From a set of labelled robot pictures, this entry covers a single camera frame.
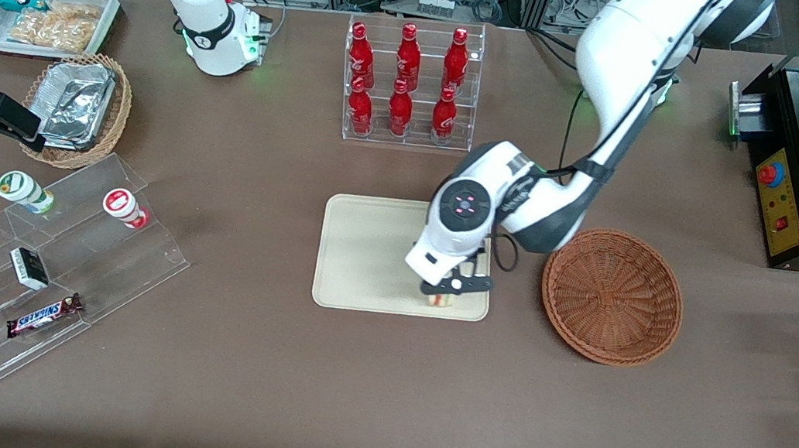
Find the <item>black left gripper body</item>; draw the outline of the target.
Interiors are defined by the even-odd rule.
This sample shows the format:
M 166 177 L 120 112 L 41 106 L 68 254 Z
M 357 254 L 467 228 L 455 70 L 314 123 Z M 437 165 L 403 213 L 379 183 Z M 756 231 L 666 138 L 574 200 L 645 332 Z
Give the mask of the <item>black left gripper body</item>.
M 481 254 L 475 254 L 453 267 L 437 284 L 420 282 L 420 291 L 425 296 L 446 297 L 461 294 L 478 294 L 494 289 L 495 281 L 488 273 L 480 272 Z

